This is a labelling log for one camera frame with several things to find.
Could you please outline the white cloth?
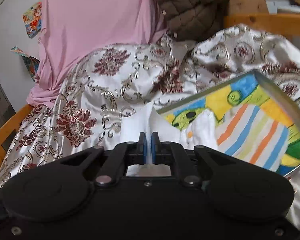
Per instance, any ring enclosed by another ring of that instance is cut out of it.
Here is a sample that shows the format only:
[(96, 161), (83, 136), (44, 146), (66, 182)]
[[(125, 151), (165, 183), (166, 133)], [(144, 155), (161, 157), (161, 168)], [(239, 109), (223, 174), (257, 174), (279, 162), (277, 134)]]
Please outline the white cloth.
[(153, 103), (147, 103), (135, 114), (125, 117), (121, 121), (120, 142), (137, 142), (139, 134), (145, 134), (145, 156), (143, 165), (130, 165), (127, 177), (170, 177), (171, 169), (167, 165), (154, 165), (151, 152), (151, 135), (158, 132), (163, 141), (180, 142), (181, 132), (157, 113)]

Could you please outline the white fluffy sock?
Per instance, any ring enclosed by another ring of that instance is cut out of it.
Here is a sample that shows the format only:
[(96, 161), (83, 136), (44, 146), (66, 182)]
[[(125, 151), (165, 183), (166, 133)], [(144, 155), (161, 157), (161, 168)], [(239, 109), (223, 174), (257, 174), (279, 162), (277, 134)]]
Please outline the white fluffy sock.
[(206, 109), (181, 131), (179, 143), (188, 150), (193, 150), (199, 145), (218, 150), (215, 129), (215, 116)]

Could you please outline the striped colourful towel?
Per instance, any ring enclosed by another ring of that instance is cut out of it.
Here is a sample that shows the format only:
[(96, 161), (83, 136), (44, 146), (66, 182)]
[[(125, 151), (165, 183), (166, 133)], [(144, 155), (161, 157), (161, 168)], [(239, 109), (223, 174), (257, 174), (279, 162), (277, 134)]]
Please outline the striped colourful towel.
[(288, 147), (288, 128), (252, 104), (226, 112), (215, 135), (220, 152), (273, 172)]

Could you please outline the metal tray with frog picture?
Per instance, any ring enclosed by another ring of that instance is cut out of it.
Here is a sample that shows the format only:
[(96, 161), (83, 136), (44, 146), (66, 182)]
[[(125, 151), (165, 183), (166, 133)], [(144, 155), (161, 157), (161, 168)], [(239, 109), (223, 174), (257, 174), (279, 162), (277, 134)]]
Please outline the metal tray with frog picture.
[(184, 130), (205, 110), (224, 154), (285, 177), (300, 169), (300, 77), (272, 79), (252, 70), (159, 110)]

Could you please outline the floral satin bedspread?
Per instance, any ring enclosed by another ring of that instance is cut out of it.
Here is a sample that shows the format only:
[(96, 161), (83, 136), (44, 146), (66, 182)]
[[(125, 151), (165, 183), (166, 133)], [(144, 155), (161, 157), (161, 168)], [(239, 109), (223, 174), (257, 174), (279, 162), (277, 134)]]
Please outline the floral satin bedspread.
[(147, 103), (163, 109), (250, 70), (269, 79), (300, 77), (300, 50), (283, 36), (243, 24), (201, 43), (164, 36), (154, 44), (99, 48), (70, 71), (53, 107), (34, 106), (24, 118), (0, 167), (0, 187), (88, 147), (111, 148), (122, 119)]

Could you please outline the colourful kite poster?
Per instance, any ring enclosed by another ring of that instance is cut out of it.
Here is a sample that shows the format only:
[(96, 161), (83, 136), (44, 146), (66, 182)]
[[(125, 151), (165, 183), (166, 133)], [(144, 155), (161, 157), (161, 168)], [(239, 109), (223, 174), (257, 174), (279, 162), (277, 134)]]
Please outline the colourful kite poster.
[(29, 74), (30, 77), (32, 78), (32, 80), (35, 82), (34, 77), (37, 74), (37, 71), (39, 69), (39, 64), (40, 61), (38, 59), (36, 59), (35, 57), (29, 56), (27, 53), (25, 53), (24, 51), (22, 51), (20, 48), (18, 48), (17, 46), (14, 46), (13, 48), (11, 48), (10, 50), (12, 53), (15, 53), (19, 56), (21, 56)]

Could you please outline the pink hanging sheet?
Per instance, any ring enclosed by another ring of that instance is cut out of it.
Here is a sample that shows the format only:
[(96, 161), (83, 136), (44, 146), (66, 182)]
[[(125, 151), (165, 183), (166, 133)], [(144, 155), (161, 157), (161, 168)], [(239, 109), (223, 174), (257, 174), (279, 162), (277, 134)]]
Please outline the pink hanging sheet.
[(27, 103), (53, 107), (65, 77), (91, 51), (156, 42), (166, 24), (154, 0), (41, 0), (40, 64)]

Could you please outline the brown quilted jacket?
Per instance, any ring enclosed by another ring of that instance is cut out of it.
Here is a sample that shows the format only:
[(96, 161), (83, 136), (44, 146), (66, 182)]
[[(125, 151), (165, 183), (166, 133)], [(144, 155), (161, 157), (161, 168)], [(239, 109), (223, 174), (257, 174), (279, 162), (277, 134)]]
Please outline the brown quilted jacket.
[(223, 29), (223, 17), (229, 0), (155, 1), (172, 38), (201, 42)]

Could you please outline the cartoon girl poster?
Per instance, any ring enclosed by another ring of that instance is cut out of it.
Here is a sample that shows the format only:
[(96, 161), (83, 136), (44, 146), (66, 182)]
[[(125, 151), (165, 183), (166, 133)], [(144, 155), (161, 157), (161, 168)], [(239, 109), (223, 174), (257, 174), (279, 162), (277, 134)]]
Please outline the cartoon girl poster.
[(29, 38), (33, 38), (41, 30), (41, 13), (42, 13), (42, 2), (39, 1), (33, 4), (22, 15), (23, 22), (26, 28), (26, 33)]

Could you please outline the wooden bed frame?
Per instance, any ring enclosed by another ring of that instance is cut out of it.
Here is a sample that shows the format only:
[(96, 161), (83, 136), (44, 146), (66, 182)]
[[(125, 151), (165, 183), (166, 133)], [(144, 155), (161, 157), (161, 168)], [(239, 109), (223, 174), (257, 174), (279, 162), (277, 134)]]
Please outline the wooden bed frame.
[[(273, 34), (283, 35), (285, 37), (300, 37), (300, 14), (234, 14), (225, 16), (223, 20), (225, 28), (229, 28), (240, 23), (246, 24), (253, 29), (264, 30)], [(2, 147), (2, 143), (13, 131), (17, 131), (20, 128), (21, 122), (31, 112), (32, 108), (33, 107), (29, 104), (24, 105), (0, 128), (0, 166), (6, 155), (6, 151)]]

